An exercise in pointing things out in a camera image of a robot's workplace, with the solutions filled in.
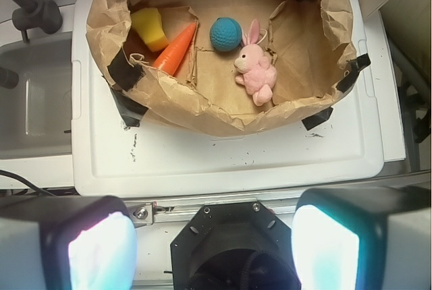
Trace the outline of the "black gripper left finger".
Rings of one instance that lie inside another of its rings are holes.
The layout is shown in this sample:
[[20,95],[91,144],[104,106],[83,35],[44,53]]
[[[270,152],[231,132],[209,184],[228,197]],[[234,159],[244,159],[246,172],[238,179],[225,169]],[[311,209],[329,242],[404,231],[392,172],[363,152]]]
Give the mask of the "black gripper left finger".
[[1,199],[2,289],[131,289],[137,234],[115,196]]

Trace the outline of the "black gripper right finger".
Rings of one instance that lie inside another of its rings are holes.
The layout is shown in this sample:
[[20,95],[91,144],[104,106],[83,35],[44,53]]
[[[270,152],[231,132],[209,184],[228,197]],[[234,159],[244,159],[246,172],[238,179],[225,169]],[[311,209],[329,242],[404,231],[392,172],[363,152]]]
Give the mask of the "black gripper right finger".
[[303,289],[430,289],[431,191],[310,188],[291,243]]

